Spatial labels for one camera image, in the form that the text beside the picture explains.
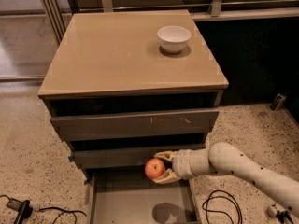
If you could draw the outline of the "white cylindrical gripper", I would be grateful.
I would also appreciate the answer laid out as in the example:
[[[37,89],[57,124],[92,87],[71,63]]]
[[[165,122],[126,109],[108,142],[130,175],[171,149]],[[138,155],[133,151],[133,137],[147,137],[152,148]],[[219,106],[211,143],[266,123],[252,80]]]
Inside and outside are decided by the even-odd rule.
[[[161,176],[153,179],[156,184],[170,184],[178,182],[180,179],[188,180],[194,178],[190,166],[189,149],[182,149],[179,151],[162,151],[154,155],[155,158],[172,162],[172,169],[167,169]]]

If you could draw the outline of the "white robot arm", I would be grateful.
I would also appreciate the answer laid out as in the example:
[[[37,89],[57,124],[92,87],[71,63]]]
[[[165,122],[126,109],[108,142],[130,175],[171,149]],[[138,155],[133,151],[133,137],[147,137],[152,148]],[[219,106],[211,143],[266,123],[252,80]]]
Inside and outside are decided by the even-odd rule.
[[[163,151],[154,157],[171,162],[169,169],[153,179],[157,184],[189,180],[202,175],[232,175],[247,181],[299,217],[299,182],[266,169],[229,143],[219,142],[209,149]]]

